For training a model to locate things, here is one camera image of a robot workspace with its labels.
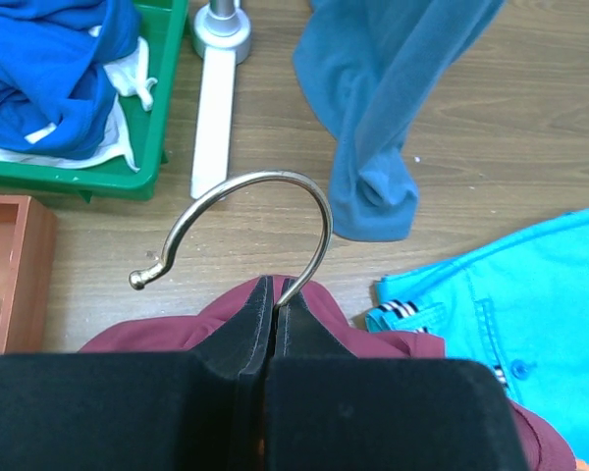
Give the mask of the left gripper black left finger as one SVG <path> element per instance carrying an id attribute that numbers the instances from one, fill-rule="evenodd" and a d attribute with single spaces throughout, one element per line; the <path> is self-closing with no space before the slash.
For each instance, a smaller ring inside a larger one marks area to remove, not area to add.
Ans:
<path id="1" fill-rule="evenodd" d="M 208 314 L 223 314 L 224 323 L 194 346 L 194 354 L 215 376 L 234 381 L 253 363 L 262 368 L 271 338 L 274 287 L 263 276 L 233 288 L 208 307 Z"/>

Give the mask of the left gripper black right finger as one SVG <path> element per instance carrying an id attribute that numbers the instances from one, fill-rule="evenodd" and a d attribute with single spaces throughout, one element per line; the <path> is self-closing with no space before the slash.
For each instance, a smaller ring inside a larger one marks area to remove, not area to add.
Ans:
<path id="1" fill-rule="evenodd" d="M 332 331 L 343 327 L 348 328 L 347 319 L 332 294 L 309 282 L 273 309 L 273 358 L 354 358 Z"/>

